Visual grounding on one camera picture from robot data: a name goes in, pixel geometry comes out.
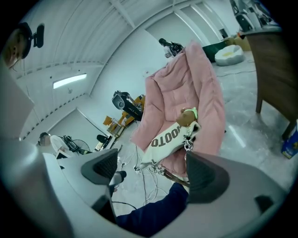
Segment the gold frame side table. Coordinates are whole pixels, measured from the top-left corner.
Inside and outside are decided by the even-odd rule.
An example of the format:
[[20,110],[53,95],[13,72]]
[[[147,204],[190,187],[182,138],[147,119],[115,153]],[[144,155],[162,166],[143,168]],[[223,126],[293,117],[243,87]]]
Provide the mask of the gold frame side table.
[[113,118],[111,120],[111,123],[108,126],[107,131],[117,139],[121,136],[124,129],[125,129],[125,127],[123,127],[121,124],[119,124],[115,118]]

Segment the person's dark-clothed body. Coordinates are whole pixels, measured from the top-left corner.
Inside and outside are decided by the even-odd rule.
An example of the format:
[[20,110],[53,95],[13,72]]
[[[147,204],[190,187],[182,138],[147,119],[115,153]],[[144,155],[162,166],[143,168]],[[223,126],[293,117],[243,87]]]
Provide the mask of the person's dark-clothed body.
[[129,232],[149,238],[172,221],[186,208],[189,193],[179,183],[173,183],[167,196],[149,203],[127,215],[116,218],[117,225]]

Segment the pink jacket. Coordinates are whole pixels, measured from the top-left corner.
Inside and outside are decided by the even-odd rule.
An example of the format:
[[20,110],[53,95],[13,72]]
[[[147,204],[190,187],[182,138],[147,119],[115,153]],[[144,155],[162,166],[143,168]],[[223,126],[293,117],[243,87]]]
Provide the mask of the pink jacket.
[[[193,107],[197,109],[201,129],[192,151],[219,153],[225,133],[224,100],[215,71],[197,42],[190,42],[165,67],[148,76],[145,89],[142,120],[131,137],[144,154],[157,135],[176,123],[183,108]],[[163,159],[160,165],[187,181],[182,150]]]

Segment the brown teddy bear charm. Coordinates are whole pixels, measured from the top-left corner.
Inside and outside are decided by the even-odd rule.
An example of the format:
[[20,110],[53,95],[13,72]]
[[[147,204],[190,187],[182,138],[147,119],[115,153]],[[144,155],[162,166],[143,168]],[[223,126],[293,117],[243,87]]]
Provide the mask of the brown teddy bear charm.
[[181,114],[177,117],[176,122],[180,127],[187,127],[194,121],[198,119],[198,112],[195,107],[193,108],[183,108]]

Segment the long ceiling light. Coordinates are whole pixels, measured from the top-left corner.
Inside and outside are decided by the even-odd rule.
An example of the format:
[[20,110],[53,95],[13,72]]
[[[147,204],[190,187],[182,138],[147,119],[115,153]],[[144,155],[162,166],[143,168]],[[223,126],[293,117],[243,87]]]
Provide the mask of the long ceiling light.
[[70,84],[70,83],[85,79],[86,77],[87,77],[87,74],[84,73],[84,74],[76,75],[76,76],[73,76],[73,77],[58,80],[58,81],[53,83],[53,89],[57,89],[57,88],[62,87],[64,85],[67,85],[67,84]]

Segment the white and yellow beanbag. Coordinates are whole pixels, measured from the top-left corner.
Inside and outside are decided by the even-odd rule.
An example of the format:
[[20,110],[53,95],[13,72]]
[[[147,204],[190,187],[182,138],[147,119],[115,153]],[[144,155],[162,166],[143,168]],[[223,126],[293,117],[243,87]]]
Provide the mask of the white and yellow beanbag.
[[244,60],[244,52],[238,45],[226,46],[215,54],[215,62],[218,66],[231,66]]

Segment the dark green beanbag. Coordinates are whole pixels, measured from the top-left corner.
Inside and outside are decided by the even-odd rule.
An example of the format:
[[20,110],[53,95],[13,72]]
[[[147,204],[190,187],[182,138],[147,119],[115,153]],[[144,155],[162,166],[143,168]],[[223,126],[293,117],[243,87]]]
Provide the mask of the dark green beanbag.
[[227,45],[224,41],[218,42],[216,44],[211,44],[203,47],[203,51],[205,52],[207,58],[211,63],[215,62],[215,55],[219,50],[222,50]]

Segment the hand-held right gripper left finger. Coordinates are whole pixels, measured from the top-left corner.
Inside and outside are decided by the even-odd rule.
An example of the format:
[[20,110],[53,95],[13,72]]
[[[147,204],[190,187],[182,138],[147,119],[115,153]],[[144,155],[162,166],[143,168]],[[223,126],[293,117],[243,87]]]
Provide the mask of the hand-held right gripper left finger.
[[79,197],[96,213],[116,223],[111,182],[117,170],[117,149],[60,159],[66,179]]

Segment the blue and white paper bag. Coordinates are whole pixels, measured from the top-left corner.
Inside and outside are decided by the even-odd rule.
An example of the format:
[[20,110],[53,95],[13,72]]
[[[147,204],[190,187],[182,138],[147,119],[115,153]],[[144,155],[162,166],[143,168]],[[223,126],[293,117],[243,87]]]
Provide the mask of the blue and white paper bag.
[[298,153],[298,119],[288,139],[284,141],[281,153],[288,159],[291,159]]

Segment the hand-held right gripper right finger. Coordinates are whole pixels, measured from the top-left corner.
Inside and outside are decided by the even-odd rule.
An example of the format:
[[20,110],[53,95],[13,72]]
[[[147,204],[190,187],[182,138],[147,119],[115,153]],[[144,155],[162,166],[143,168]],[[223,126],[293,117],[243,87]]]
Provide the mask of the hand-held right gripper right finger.
[[186,209],[163,238],[253,238],[274,216],[286,191],[258,168],[188,152]]

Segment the wooden cabinet with dark top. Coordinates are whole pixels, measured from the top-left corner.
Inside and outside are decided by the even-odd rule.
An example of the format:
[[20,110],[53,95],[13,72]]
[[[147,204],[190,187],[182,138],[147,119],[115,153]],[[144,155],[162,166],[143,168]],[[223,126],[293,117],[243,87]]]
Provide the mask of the wooden cabinet with dark top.
[[287,139],[298,119],[298,69],[281,30],[245,33],[257,73],[256,113],[265,101],[279,111],[289,124],[282,138]]

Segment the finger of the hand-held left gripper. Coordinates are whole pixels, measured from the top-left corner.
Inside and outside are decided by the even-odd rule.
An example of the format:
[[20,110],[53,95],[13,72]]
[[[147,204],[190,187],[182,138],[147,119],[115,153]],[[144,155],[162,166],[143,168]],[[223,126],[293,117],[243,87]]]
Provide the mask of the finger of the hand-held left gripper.
[[127,173],[125,171],[117,171],[115,172],[115,174],[113,175],[109,186],[116,186],[120,183],[122,183],[124,181],[124,179],[126,178]]

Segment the white printed strap bag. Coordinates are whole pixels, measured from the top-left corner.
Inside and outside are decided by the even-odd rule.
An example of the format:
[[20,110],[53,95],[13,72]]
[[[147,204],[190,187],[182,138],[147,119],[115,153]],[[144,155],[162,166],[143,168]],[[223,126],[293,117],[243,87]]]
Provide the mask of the white printed strap bag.
[[152,168],[153,172],[189,187],[189,182],[170,173],[166,167],[160,165],[160,162],[178,150],[182,150],[183,159],[186,160],[186,154],[193,149],[195,136],[200,129],[201,126],[196,121],[193,121],[189,126],[180,126],[177,122],[174,123],[151,141],[143,156],[142,163],[136,169],[141,171],[148,167]]

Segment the black standing fan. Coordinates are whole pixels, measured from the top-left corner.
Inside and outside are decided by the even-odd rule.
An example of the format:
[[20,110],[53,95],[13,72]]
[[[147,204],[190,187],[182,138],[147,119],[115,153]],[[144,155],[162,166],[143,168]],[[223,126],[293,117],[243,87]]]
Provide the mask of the black standing fan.
[[68,147],[72,152],[77,152],[81,155],[91,153],[89,146],[87,143],[80,139],[71,140],[68,143]]

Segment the orange couch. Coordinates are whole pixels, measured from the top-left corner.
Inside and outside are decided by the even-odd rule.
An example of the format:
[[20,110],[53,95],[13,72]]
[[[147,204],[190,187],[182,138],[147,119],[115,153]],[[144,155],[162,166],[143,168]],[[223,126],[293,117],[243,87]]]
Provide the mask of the orange couch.
[[[142,94],[138,96],[136,99],[134,99],[135,103],[137,104],[138,109],[143,112],[144,111],[144,105],[145,105],[145,96]],[[105,126],[109,126],[111,123],[111,120],[113,118],[106,116],[103,124]],[[133,122],[135,118],[133,118],[131,115],[129,115],[127,112],[122,111],[122,116],[118,121],[119,124],[121,124],[123,127],[127,127],[131,122]]]

